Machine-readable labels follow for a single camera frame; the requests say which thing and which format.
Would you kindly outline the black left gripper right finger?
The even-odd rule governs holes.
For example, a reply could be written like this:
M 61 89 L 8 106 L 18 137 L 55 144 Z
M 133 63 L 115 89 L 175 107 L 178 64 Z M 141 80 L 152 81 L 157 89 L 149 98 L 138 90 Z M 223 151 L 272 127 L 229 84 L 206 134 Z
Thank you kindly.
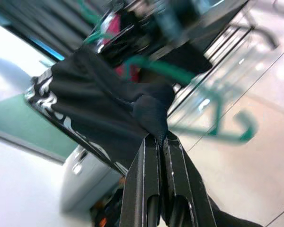
M 168 227 L 217 227 L 202 177 L 177 137 L 164 141 Z

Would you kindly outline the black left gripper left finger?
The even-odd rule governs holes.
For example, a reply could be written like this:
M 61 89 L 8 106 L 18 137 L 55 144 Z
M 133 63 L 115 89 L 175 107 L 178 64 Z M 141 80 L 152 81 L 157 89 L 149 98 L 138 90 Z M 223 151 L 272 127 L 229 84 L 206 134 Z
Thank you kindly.
M 158 146 L 146 136 L 127 173 L 120 227 L 157 227 L 160 219 Z

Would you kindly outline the black T-shirt white print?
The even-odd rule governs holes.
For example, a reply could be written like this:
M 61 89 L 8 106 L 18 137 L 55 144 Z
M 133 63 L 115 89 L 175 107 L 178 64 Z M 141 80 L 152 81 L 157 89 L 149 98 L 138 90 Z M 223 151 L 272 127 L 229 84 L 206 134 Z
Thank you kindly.
M 167 123 L 174 97 L 168 83 L 132 83 L 120 78 L 90 45 L 34 77 L 25 94 L 32 108 L 125 177 L 143 139 L 153 136 L 159 150 L 160 219 L 167 225 L 163 147 L 167 137 L 177 137 Z M 217 227 L 262 227 L 220 210 L 208 198 Z

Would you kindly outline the teal plastic hanger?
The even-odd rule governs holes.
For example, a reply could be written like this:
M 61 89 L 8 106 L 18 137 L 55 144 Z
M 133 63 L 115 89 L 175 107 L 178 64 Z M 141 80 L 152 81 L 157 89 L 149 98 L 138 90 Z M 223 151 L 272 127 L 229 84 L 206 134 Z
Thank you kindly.
M 97 13 L 89 9 L 85 4 L 85 0 L 79 0 L 79 2 L 81 4 L 83 14 L 86 16 L 87 20 L 94 25 L 94 32 L 92 32 L 92 34 L 85 39 L 85 43 L 92 43 L 96 40 L 108 37 L 105 32 L 101 31 L 101 24 L 104 22 L 105 16 L 99 16 Z M 132 0 L 131 2 L 127 2 L 127 0 L 111 0 L 108 14 L 128 12 L 127 8 L 134 2 L 135 0 Z M 156 73 L 161 73 L 165 78 L 171 79 L 175 83 L 182 86 L 189 85 L 196 77 L 196 74 L 190 71 L 181 69 L 171 64 L 165 64 L 162 61 L 143 61 L 143 59 L 138 59 L 130 63 L 125 62 L 125 65 L 134 65 L 142 69 L 148 69 Z

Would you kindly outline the grey suitcase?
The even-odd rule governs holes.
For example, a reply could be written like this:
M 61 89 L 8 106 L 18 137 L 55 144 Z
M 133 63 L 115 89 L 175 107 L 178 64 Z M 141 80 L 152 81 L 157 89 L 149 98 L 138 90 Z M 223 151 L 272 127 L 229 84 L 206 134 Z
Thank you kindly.
M 118 185 L 121 175 L 78 145 L 63 164 L 60 211 L 88 211 Z

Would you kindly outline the red garment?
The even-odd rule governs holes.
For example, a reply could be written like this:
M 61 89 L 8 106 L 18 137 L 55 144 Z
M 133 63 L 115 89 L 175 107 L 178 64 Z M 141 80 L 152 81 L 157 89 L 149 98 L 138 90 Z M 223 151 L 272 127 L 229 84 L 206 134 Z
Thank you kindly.
M 137 83 L 139 69 L 125 65 L 125 61 L 140 50 L 139 38 L 143 31 L 136 15 L 133 12 L 110 13 L 101 24 L 101 31 L 108 35 L 100 42 L 103 45 L 101 57 L 118 75 Z

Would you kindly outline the plain black garment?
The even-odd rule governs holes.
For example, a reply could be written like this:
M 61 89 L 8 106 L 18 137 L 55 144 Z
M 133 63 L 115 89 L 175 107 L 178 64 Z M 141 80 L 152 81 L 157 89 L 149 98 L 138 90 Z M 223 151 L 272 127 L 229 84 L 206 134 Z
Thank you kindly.
M 134 46 L 124 57 L 162 61 L 196 75 L 212 68 L 206 49 L 249 0 L 135 0 Z

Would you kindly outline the black metal clothes rack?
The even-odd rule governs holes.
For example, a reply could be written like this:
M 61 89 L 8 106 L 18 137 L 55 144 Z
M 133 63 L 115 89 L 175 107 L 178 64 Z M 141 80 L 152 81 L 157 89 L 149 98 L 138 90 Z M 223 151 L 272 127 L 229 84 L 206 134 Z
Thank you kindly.
M 250 7 L 240 12 L 213 40 L 205 50 L 213 67 L 194 79 L 186 88 L 176 92 L 176 99 L 168 117 L 174 116 L 190 100 L 195 99 L 193 109 L 205 108 L 209 101 L 220 97 L 229 102 L 238 93 L 234 85 L 243 80 L 266 53 L 279 46 L 274 35 L 257 25 L 249 12 Z

